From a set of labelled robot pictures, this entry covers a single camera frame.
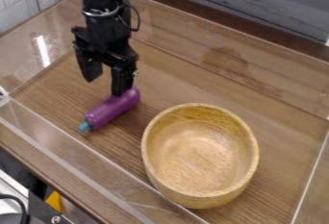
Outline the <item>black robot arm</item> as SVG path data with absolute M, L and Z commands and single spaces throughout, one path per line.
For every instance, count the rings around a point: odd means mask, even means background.
M 139 55 L 129 46 L 131 33 L 140 29 L 140 15 L 128 0 L 81 0 L 85 26 L 70 30 L 81 75 L 92 82 L 112 71 L 112 96 L 120 96 L 133 85 Z

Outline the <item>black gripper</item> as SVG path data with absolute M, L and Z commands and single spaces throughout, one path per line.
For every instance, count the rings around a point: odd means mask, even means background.
M 73 47 L 81 75 L 92 82 L 102 74 L 102 64 L 112 69 L 112 96 L 133 85 L 137 53 L 129 46 L 131 8 L 82 9 L 85 26 L 74 26 Z

